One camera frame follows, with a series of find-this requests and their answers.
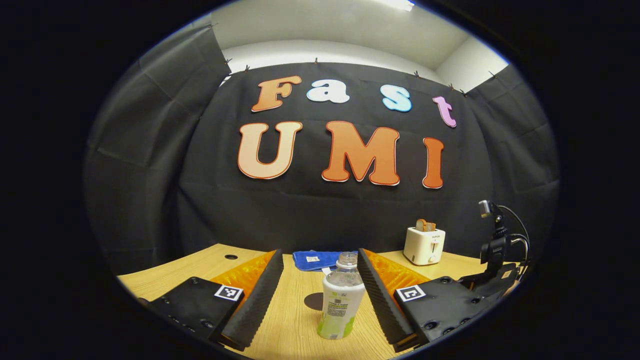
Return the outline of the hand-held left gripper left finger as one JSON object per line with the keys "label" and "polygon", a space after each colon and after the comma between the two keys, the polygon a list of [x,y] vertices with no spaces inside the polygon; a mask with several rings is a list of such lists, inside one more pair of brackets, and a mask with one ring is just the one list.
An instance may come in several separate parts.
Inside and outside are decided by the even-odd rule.
{"label": "hand-held left gripper left finger", "polygon": [[284,270],[282,250],[269,251],[213,278],[190,276],[142,303],[186,333],[244,351],[251,345]]}

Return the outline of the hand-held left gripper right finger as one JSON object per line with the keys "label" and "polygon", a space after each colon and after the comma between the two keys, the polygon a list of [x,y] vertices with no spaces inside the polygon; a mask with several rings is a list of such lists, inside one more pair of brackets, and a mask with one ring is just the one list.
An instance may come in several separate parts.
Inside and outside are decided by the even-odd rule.
{"label": "hand-held left gripper right finger", "polygon": [[387,342],[396,353],[445,337],[493,305],[450,276],[426,280],[393,260],[358,250],[357,268]]}

